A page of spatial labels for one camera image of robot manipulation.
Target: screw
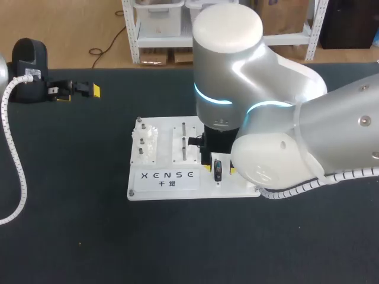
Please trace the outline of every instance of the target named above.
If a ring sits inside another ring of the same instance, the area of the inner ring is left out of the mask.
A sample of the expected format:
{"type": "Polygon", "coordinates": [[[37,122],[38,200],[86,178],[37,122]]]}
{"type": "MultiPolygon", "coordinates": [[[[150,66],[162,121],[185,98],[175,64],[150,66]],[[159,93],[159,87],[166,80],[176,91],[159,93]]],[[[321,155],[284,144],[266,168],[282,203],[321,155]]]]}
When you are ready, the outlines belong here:
{"type": "Polygon", "coordinates": [[[367,116],[367,115],[363,115],[359,119],[359,124],[361,126],[369,126],[371,124],[371,118],[369,116],[367,116]]]}

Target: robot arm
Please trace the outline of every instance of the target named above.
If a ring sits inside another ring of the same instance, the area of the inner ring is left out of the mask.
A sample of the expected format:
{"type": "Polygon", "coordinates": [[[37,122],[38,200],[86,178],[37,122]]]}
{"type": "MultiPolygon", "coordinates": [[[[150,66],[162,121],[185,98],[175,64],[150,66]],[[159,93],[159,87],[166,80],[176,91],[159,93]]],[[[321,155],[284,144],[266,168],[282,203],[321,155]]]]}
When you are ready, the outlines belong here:
{"type": "Polygon", "coordinates": [[[295,190],[379,175],[379,75],[325,95],[316,72],[265,45],[259,16],[242,5],[207,8],[193,30],[197,114],[205,135],[236,133],[226,149],[246,180],[295,190]]]}
{"type": "Polygon", "coordinates": [[[378,167],[378,90],[374,75],[303,104],[250,111],[233,144],[235,168],[254,184],[284,189],[378,167]]]}

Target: white shelf frame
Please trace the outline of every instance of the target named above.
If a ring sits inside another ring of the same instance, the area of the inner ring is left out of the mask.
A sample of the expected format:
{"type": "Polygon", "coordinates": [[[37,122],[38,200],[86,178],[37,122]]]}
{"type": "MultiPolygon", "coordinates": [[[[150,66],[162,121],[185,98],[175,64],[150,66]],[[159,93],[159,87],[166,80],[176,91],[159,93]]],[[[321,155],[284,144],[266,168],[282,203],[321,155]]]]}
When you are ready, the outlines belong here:
{"type": "MultiPolygon", "coordinates": [[[[192,47],[192,24],[189,17],[182,20],[182,34],[179,37],[144,37],[139,19],[134,20],[133,0],[121,0],[129,38],[130,53],[133,63],[140,63],[139,48],[149,47],[192,47]]],[[[305,22],[303,31],[296,34],[266,35],[264,40],[269,46],[287,46],[307,44],[306,61],[312,61],[319,42],[322,24],[329,0],[315,0],[312,28],[305,22]]]]}

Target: white spiral cable wrap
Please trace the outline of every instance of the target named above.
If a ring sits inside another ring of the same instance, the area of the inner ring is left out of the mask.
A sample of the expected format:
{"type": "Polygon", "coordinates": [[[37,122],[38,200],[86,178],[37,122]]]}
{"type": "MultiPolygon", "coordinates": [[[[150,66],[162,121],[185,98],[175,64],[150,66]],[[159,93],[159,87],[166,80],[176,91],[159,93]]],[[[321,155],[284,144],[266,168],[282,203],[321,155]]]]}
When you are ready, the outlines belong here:
{"type": "MultiPolygon", "coordinates": [[[[330,183],[337,183],[342,180],[369,178],[373,176],[379,176],[379,167],[371,167],[367,169],[357,169],[357,170],[351,170],[348,172],[335,173],[334,175],[327,176],[326,179],[328,179],[329,181],[328,184],[330,184],[330,183]]],[[[266,198],[284,199],[284,198],[295,196],[307,191],[311,191],[312,189],[319,188],[323,185],[327,185],[327,184],[323,183],[319,179],[316,179],[311,182],[307,182],[303,185],[299,185],[295,188],[291,188],[282,192],[270,192],[260,186],[258,186],[258,190],[261,193],[261,195],[266,198]]]]}
{"type": "Polygon", "coordinates": [[[23,166],[21,165],[20,158],[18,157],[16,147],[13,142],[11,130],[9,129],[9,121],[8,121],[8,101],[9,96],[11,95],[12,90],[20,83],[24,82],[32,82],[33,76],[31,75],[25,75],[21,77],[14,78],[8,86],[5,88],[4,94],[1,99],[1,120],[2,120],[2,127],[4,129],[5,138],[8,143],[9,150],[11,152],[13,162],[16,165],[18,178],[20,179],[20,186],[21,186],[21,199],[20,203],[18,204],[16,210],[8,217],[0,220],[0,225],[6,224],[10,221],[12,221],[14,218],[18,216],[18,214],[21,213],[23,210],[26,198],[27,198],[27,185],[26,185],[26,179],[25,174],[23,170],[23,166]]]}

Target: white acrylic base plate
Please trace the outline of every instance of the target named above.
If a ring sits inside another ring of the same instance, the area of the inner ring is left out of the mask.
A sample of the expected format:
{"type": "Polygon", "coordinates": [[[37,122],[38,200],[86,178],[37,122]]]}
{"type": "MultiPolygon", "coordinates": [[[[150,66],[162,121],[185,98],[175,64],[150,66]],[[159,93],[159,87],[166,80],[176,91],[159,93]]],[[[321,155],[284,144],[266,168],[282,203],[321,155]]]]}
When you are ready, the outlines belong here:
{"type": "Polygon", "coordinates": [[[198,117],[154,117],[136,121],[130,159],[129,200],[257,197],[260,193],[238,173],[230,173],[230,155],[213,153],[222,162],[222,181],[201,165],[200,149],[188,137],[204,132],[198,117]],[[183,160],[182,123],[186,128],[183,160]],[[150,137],[147,130],[153,130],[150,137]],[[140,138],[144,137],[143,154],[140,138]]]}

